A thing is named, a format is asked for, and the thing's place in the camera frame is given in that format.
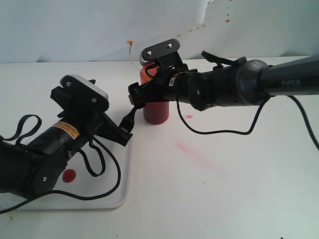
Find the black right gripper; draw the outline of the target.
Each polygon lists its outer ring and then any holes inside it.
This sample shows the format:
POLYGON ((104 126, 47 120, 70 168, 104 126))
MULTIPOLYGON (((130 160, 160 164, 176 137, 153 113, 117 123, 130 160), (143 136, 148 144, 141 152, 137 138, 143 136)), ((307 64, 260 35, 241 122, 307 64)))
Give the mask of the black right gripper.
POLYGON ((147 103, 176 101, 190 104, 196 110, 214 107, 211 74, 208 72, 182 69, 161 72, 158 69, 147 69, 143 73, 146 79, 141 80, 141 85, 135 82, 128 86, 128 97, 134 107, 119 124, 119 128, 126 133, 132 132, 137 110, 145 107, 147 103))

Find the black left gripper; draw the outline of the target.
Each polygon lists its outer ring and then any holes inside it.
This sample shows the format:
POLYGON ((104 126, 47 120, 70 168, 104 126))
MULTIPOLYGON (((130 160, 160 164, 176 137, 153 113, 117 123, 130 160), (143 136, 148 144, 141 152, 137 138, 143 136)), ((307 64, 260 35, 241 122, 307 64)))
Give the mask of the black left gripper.
MULTIPOLYGON (((97 92, 78 79, 61 79, 60 86, 51 91, 57 103, 89 104, 97 99, 97 92)), ((133 136, 117 126, 104 112, 67 112, 57 115, 59 120, 49 128, 50 149, 81 149, 94 136, 126 146, 133 136)))

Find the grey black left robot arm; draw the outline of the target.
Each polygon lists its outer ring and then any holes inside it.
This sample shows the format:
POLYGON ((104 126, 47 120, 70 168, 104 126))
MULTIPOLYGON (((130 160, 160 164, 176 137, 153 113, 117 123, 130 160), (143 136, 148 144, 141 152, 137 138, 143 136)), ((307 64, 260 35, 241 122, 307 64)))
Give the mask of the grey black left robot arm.
POLYGON ((38 134, 41 118, 27 133, 22 133, 29 115, 18 122, 15 134, 0 140, 0 191, 25 199, 34 199, 54 188, 68 161, 81 154, 90 175, 97 177, 83 147, 88 145, 100 158, 106 170, 103 152, 106 147, 98 141, 104 138, 126 146, 132 137, 134 112, 115 124, 107 115, 109 101, 99 93, 94 80, 81 81, 67 75, 51 91, 50 97, 62 108, 59 121, 38 134))

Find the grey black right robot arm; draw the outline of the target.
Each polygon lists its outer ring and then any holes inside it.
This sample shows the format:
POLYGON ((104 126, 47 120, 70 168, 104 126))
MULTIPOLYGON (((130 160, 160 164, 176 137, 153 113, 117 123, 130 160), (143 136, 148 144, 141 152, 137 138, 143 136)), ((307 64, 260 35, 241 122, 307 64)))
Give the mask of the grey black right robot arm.
POLYGON ((133 109, 120 127, 132 131, 138 109, 148 103, 175 101, 198 111, 212 107, 262 107, 274 96, 316 95, 319 92, 319 58, 311 56, 279 65, 245 57, 228 60, 203 52, 215 66, 211 71, 188 69, 175 60, 154 59, 157 73, 144 84, 129 85, 133 109))

